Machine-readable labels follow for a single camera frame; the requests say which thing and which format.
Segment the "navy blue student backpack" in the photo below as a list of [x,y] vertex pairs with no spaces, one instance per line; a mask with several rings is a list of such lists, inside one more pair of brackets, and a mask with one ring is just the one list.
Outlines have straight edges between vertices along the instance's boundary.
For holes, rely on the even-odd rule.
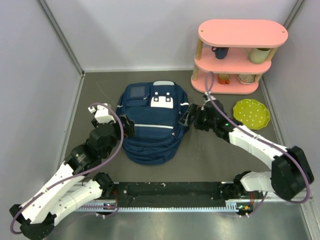
[[116,108],[133,121],[134,136],[124,139],[128,158],[141,165],[162,165],[176,154],[189,127],[179,120],[189,107],[187,93],[170,80],[129,84]]

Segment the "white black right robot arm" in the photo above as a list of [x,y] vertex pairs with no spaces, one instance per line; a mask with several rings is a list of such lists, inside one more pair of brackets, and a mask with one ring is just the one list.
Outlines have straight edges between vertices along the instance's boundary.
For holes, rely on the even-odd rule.
[[310,185],[315,178],[300,147],[282,146],[254,133],[240,121],[230,119],[215,98],[207,99],[203,105],[184,102],[180,106],[183,109],[181,125],[193,125],[206,132],[212,130],[217,137],[247,151],[268,167],[265,172],[247,170],[237,175],[233,185],[237,197],[245,198],[253,191],[263,191],[292,202],[303,190],[306,190],[305,198],[310,197]]

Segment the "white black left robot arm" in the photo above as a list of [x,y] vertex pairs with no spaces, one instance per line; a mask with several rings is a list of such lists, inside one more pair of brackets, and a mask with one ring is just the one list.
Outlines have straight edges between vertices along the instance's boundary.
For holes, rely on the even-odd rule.
[[112,160],[124,139],[135,134],[134,122],[126,115],[108,115],[105,120],[94,119],[92,123],[94,129],[87,140],[70,152],[51,179],[32,198],[10,208],[13,234],[22,234],[29,240],[42,240],[75,210],[92,200],[106,199],[113,194],[114,182],[103,172],[67,194],[76,183]]

